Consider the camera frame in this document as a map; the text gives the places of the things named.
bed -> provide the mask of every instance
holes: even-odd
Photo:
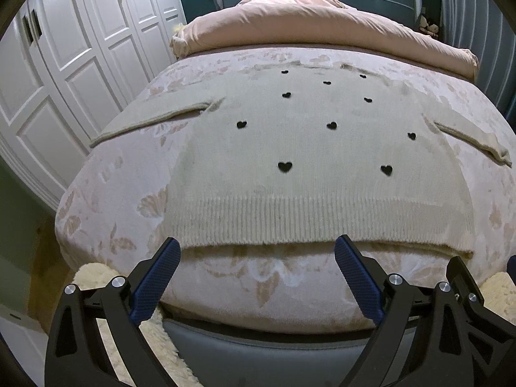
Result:
[[[165,94],[257,66],[342,68],[401,80],[449,105],[516,157],[516,137],[471,81],[442,69],[356,47],[269,44],[207,50],[171,65],[138,96],[145,106]],[[164,239],[170,169],[199,117],[179,115],[110,138],[95,147],[64,194],[56,215],[61,252],[73,269],[105,263],[127,275]],[[470,144],[446,135],[474,208],[473,254],[465,258],[478,284],[504,270],[516,252],[516,172]],[[434,286],[450,256],[403,244],[357,243],[388,272]],[[370,327],[332,256],[332,243],[214,245],[186,249],[162,297],[171,312],[237,327],[282,333],[336,333]]]

ribbed sweater hem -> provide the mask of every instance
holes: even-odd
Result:
[[[348,196],[266,195],[170,200],[166,221],[183,248],[228,244],[355,242],[425,245],[447,255],[470,255],[473,222],[451,205]]]

stuffed toy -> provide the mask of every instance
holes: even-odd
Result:
[[[439,38],[439,26],[431,18],[426,19],[423,15],[420,16],[419,32],[434,39]]]

door handle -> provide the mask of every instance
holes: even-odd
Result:
[[[41,32],[41,26],[39,25],[38,14],[35,12],[35,10],[32,10],[32,18],[33,18],[33,22],[35,25],[35,30],[38,33],[38,38],[40,38],[41,35],[43,35],[43,33]]]
[[[32,36],[32,32],[30,31],[30,25],[29,25],[27,16],[23,16],[22,21],[23,21],[23,27],[25,28],[25,33],[27,34],[27,39],[29,41],[29,45],[32,45],[32,42],[34,42],[34,38]]]

sweater sleeve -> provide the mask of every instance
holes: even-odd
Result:
[[[224,100],[226,89],[209,80],[191,84],[183,90],[165,93],[149,100],[135,100],[109,122],[90,142],[90,148],[118,135],[167,121],[188,112],[216,110]]]
[[[442,132],[464,140],[479,150],[489,153],[499,163],[505,163],[509,167],[512,166],[509,150],[498,142],[494,133],[482,131],[452,108],[432,106],[430,112],[433,122]]]

